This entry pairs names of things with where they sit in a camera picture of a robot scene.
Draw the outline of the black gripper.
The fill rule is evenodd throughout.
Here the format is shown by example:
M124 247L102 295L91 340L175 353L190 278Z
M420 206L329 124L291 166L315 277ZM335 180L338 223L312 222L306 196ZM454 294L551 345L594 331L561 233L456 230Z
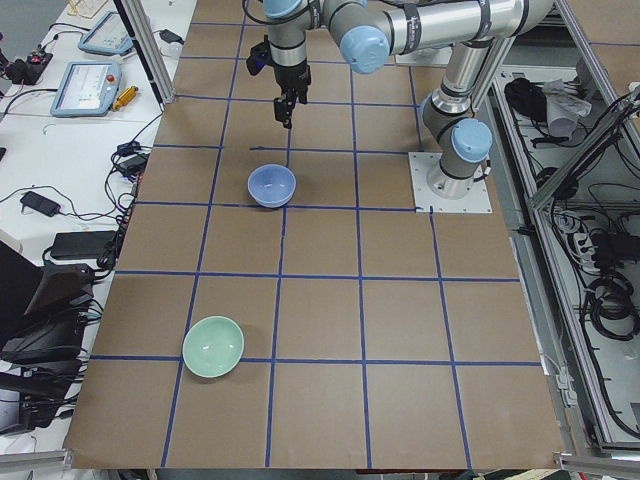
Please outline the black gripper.
M292 128L294 103L308 103L311 71L305 47L271 47L274 75L281 95L273 99L275 119L285 129Z

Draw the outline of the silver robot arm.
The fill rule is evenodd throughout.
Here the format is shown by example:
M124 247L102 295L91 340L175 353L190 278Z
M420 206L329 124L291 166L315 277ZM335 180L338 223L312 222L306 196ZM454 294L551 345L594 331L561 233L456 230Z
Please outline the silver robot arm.
M421 104L423 124L442 151L427 174L428 186L441 198L464 198L477 168L489 158L493 134L472 109L486 96L512 43L487 38L456 44L439 87Z
M461 117L470 110L479 76L489 69L493 42L531 30L551 7L549 1L432 1L375 11L364 1L266 1L267 33L252 48L247 68L253 75L265 65L273 68L281 89L274 115L291 128L293 110L306 103L311 84L307 32L326 28L359 74L374 73L393 55L450 45L453 53L430 108L441 117Z

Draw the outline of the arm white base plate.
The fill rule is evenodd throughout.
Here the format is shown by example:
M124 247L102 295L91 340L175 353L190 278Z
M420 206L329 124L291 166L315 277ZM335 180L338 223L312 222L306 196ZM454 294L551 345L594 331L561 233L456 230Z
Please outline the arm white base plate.
M418 213L491 214L493 212L483 169L466 180L450 179L440 169L439 152L410 152L409 170Z

